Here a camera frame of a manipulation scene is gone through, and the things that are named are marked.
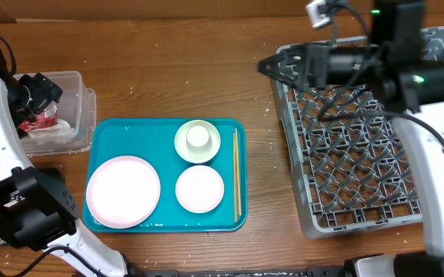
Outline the small white plate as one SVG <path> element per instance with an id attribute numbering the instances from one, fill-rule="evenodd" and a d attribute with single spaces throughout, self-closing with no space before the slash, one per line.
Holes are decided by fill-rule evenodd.
<path id="1" fill-rule="evenodd" d="M 202 214 L 215 209 L 225 193 L 221 175 L 206 165 L 186 169 L 175 185 L 176 198 L 185 210 Z"/>

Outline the pale green bowl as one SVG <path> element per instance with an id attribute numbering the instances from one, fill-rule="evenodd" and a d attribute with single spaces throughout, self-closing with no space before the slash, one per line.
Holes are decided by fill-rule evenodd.
<path id="1" fill-rule="evenodd" d="M 193 149 L 187 145 L 186 134 L 188 130 L 195 126 L 201 125 L 208 129 L 211 136 L 211 142 L 203 149 Z M 210 122 L 204 120 L 191 120 L 184 123 L 176 132 L 174 146 L 177 154 L 187 162 L 193 164 L 202 164 L 212 160 L 221 147 L 221 135 L 218 129 Z"/>

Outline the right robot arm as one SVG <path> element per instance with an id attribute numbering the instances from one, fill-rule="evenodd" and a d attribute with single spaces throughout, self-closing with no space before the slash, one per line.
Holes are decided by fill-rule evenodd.
<path id="1" fill-rule="evenodd" d="M 337 85 L 335 100 L 367 84 L 406 152 L 422 209 L 422 252 L 349 259 L 342 276 L 444 276 L 444 62 L 422 57 L 422 1 L 377 1 L 363 47 L 292 46 L 258 70 L 303 91 Z"/>

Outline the wooden chopstick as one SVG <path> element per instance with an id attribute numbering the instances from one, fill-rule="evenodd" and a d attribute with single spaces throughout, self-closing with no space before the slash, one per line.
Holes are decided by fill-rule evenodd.
<path id="1" fill-rule="evenodd" d="M 234 223 L 238 220 L 238 169 L 237 169 L 237 130 L 233 133 L 233 182 L 234 182 Z"/>
<path id="2" fill-rule="evenodd" d="M 240 158 L 239 158 L 239 133 L 235 128 L 235 170 L 236 170 L 236 188 L 237 188 L 237 211 L 238 217 L 242 216 L 242 197 L 241 197 L 241 185 L 240 185 Z"/>

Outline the left wooden chopstick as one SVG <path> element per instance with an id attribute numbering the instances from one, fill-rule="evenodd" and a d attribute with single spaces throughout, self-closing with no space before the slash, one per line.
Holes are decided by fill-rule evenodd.
<path id="1" fill-rule="evenodd" d="M 237 130 L 233 133 L 233 182 L 234 182 L 234 223 L 238 220 L 238 169 L 237 169 Z"/>

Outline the large pink plate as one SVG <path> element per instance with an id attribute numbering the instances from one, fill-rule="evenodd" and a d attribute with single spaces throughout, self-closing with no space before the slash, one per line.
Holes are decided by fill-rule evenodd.
<path id="1" fill-rule="evenodd" d="M 156 170 L 144 159 L 123 155 L 101 164 L 90 177 L 86 205 L 93 218 L 112 229 L 145 221 L 161 195 Z"/>

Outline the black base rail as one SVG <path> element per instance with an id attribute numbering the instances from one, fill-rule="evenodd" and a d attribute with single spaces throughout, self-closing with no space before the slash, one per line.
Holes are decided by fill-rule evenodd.
<path id="1" fill-rule="evenodd" d="M 235 270 L 235 271 L 199 271 L 180 272 L 170 270 L 145 270 L 145 277 L 346 277 L 343 266 L 311 266 L 307 269 L 272 269 L 272 270 Z"/>

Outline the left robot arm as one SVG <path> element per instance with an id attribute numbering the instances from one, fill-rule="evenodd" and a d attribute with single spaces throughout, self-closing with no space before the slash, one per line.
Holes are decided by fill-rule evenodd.
<path id="1" fill-rule="evenodd" d="M 0 36 L 0 45 L 4 41 Z M 28 247 L 40 254 L 20 274 L 54 255 L 84 276 L 139 276 L 134 263 L 82 223 L 59 170 L 37 169 L 29 160 L 20 126 L 59 102 L 63 91 L 40 73 L 20 79 L 15 73 L 15 60 L 5 60 L 0 48 L 0 239 L 15 249 Z"/>

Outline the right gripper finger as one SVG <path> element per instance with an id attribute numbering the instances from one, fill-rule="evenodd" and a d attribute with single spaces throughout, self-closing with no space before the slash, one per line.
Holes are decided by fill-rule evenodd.
<path id="1" fill-rule="evenodd" d="M 263 69 L 297 68 L 306 67 L 307 44 L 290 45 L 282 48 L 278 53 L 262 60 Z"/>
<path id="2" fill-rule="evenodd" d="M 257 64 L 258 72 L 296 91 L 304 92 L 306 81 L 305 78 L 302 77 L 302 73 L 292 66 L 281 65 L 282 62 L 282 58 L 264 58 Z"/>

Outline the clear plastic bin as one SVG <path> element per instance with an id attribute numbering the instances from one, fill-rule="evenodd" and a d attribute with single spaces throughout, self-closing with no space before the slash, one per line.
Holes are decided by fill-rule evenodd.
<path id="1" fill-rule="evenodd" d="M 29 156 L 87 152 L 92 147 L 96 128 L 96 94 L 86 87 L 77 71 L 45 72 L 44 76 L 59 86 L 62 96 L 58 103 L 57 119 L 70 126 L 68 132 L 47 132 L 36 137 L 33 132 L 21 140 Z"/>

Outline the grey dishwasher rack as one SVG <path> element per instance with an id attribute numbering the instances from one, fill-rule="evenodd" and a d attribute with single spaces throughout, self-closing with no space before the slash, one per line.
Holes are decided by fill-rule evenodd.
<path id="1" fill-rule="evenodd" d="M 341 38 L 335 48 L 361 42 Z M 305 85 L 304 92 L 271 83 L 299 222 L 311 239 L 422 219 L 402 144 L 373 95 L 372 77 L 382 67 L 372 55 L 366 71 L 346 85 Z"/>

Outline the red snack wrapper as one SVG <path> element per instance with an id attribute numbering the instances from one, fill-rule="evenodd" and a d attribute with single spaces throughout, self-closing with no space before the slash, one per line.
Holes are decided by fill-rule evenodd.
<path id="1" fill-rule="evenodd" d="M 25 132 L 30 132 L 32 130 L 49 128 L 57 124 L 58 119 L 58 108 L 56 104 L 52 104 L 44 109 L 40 114 L 37 114 L 35 121 L 24 121 L 19 128 Z"/>

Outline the white napkin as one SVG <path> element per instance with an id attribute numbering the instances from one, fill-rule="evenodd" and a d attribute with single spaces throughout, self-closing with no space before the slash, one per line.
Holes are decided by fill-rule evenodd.
<path id="1" fill-rule="evenodd" d="M 28 135 L 31 139 L 41 139 L 46 137 L 55 137 L 61 135 L 72 135 L 75 129 L 65 120 L 58 119 L 56 124 L 47 128 L 37 128 L 31 130 Z"/>

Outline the teal plastic tray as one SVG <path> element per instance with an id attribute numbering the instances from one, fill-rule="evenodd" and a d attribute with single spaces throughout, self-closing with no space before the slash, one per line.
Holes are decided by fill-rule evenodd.
<path id="1" fill-rule="evenodd" d="M 248 215 L 246 133 L 235 119 L 212 118 L 221 135 L 221 148 L 208 165 L 225 183 L 221 203 L 211 212 L 195 214 L 185 210 L 176 199 L 175 183 L 190 164 L 175 150 L 177 130 L 183 118 L 108 119 L 95 130 L 88 174 L 109 159 L 131 155 L 146 160 L 158 173 L 161 195 L 154 212 L 142 223 L 128 228 L 128 233 L 232 232 L 241 228 Z M 234 223 L 233 133 L 239 133 L 240 185 L 242 216 Z"/>

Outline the right wooden chopstick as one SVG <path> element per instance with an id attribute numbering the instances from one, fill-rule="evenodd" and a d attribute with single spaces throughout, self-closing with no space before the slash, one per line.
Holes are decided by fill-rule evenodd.
<path id="1" fill-rule="evenodd" d="M 238 217 L 242 216 L 242 197 L 241 197 L 241 185 L 240 185 L 240 158 L 239 158 L 239 133 L 235 128 L 235 170 L 236 170 L 236 188 L 237 188 L 237 211 Z"/>

